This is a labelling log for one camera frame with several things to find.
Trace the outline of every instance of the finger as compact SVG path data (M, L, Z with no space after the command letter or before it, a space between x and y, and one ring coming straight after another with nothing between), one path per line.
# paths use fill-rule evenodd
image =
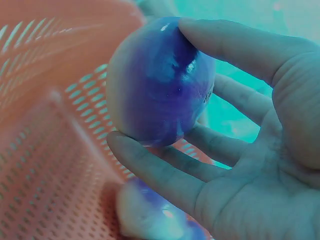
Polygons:
M176 169L119 132L109 133L107 143L120 163L172 204L194 216L203 181Z
M173 167L190 174L205 183L212 181L218 176L220 177L227 171L220 167L196 160L173 146L154 149L153 152Z
M267 113L274 109L271 98L220 74L215 78L213 92L259 126Z
M248 146L239 139L227 137L210 128L196 124L184 137L215 161L233 167Z
M277 70L289 59L319 47L306 39L254 29L227 20L182 19L179 28L200 51L274 86Z

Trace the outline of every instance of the basket hole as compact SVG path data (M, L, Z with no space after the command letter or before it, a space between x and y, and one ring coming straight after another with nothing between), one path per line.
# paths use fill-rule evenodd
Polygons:
M96 81L90 81L90 82L86 83L86 84L83 86L83 88L84 88L84 89L89 89L89 88L91 88L92 86L94 86L95 84L96 84Z
M30 217L32 217L32 218L35 217L35 215L33 214L33 212L32 212L30 209L27 209L27 210L26 210L26 213L27 213Z
M102 72L104 69L106 69L108 67L108 64L102 64L102 65L100 65L100 66L98 66L95 70L94 70L94 72L97 74L97 73L100 73L100 72Z
M11 152L11 150L9 148L6 148L5 151L6 151L6 154L8 154L9 157L12 157L12 152Z
M79 217L79 214L76 211L72 211L73 215L75 215L76 217Z
M69 230L73 231L75 228L73 226L71 226L70 224L67 224L67 227Z
M39 228L37 228L35 231L36 231L40 236L43 236L43 235L44 235L44 232L41 231Z
M8 213L7 211L4 213L4 215L6 216L7 219L9 219L11 222L14 222L15 219L11 216L10 213Z
M19 228L19 230L20 230L21 232L27 233L27 229L26 229L24 226L22 226L21 224L18 224L18 228Z
M14 176L18 177L19 174L17 173L17 171L13 168L11 168L11 172L13 173Z
M0 183L0 186L6 191L9 192L9 188L3 182Z
M12 149L13 151L16 151L16 150L18 149L18 148L17 148L17 145L14 144L13 142L10 143L10 147L11 147L11 149Z
M49 219L48 215L47 215L45 212L42 213L42 217L43 217L45 220L48 220L48 219Z
M0 229L0 238L6 239L7 235Z
M23 240L23 237L20 234L16 234L16 239Z
M80 79L80 83L84 83L86 82L87 80L89 80L91 77L93 76L93 74L88 74L88 75L85 75L83 76L81 79Z
M28 219L28 218L26 218L26 217L24 217L24 218L23 218L23 221L24 221L24 223L26 223L26 224L30 224L29 219Z
M94 96L94 97L91 99L91 101L92 101L92 102L96 102L96 101L102 99L103 97L104 97L104 95L103 95L102 93L99 93L98 95Z
M102 80L102 79L105 79L107 77L107 72L105 71L104 73L102 73L99 77L98 77L98 79L99 80Z
M12 178L10 176L6 176L6 179L8 180L9 183L14 184L14 181L12 180Z
M101 108L102 106L104 106L104 105L106 105L107 104L107 101L106 100L103 100L103 101L101 101L101 102L98 102L94 107L96 108L96 109L98 109L98 108Z
M47 226L45 225L45 223L43 221L39 221L39 224L42 228L44 228L44 229L47 228Z
M21 197L23 197L23 198L26 196L25 192L22 191L21 189L18 190L18 193L19 193L19 195L20 195Z
M58 234L55 231L51 230L51 233L54 237L58 237Z
M71 237L72 237L71 234L70 234L69 232L67 232L67 231L65 232L65 235L66 235L68 238L70 238L70 239L71 239Z
M1 220L1 225L2 225L5 229L9 229L9 225L8 225L7 222L5 222L4 220Z
M17 213L18 213L17 208L15 208L15 206L14 206L12 203L10 203L10 204L9 204L9 208L10 208L10 209L11 209L11 211L13 211L15 214L17 214Z

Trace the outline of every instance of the orange basket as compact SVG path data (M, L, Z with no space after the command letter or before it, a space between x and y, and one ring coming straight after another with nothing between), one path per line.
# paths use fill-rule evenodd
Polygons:
M107 145L104 88L143 22L122 0L0 2L0 239L124 239L115 194L133 174Z

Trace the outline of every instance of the purple ball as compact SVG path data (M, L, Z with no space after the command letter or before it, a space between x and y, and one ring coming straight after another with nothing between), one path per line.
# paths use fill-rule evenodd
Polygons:
M203 228L194 221L187 222L189 230L190 230L190 240L206 240L207 236L203 230Z
M117 48L108 66L106 98L116 128L147 147L183 138L212 94L214 58L180 32L178 17L152 21Z

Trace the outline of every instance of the laundry basket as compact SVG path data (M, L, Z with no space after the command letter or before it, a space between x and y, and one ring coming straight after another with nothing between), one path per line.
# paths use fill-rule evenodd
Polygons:
M143 22L122 0L0 1L0 239L124 239L115 194L133 174L107 145L104 88Z

